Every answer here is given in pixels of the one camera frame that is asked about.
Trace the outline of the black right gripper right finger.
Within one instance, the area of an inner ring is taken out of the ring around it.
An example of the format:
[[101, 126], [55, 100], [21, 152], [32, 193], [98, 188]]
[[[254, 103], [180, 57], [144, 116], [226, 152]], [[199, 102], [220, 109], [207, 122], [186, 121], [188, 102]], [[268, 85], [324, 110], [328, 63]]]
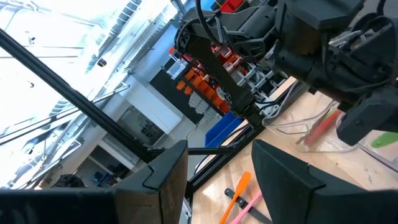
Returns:
[[256, 139], [252, 163], [274, 223], [353, 223], [362, 188]]

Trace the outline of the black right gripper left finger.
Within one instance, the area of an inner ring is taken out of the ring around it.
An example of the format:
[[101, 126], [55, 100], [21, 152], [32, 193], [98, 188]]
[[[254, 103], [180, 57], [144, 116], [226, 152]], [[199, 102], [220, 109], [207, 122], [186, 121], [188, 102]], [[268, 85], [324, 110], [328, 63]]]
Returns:
[[113, 187], [119, 223], [174, 224], [180, 220], [188, 170], [188, 142], [170, 149]]

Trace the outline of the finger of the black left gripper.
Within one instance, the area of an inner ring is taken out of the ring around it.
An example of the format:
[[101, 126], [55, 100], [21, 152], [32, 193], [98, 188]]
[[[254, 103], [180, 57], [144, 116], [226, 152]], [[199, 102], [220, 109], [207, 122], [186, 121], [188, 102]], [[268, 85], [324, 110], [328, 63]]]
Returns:
[[397, 132], [396, 88], [380, 88], [364, 95], [346, 112], [336, 133], [353, 146], [373, 130]]

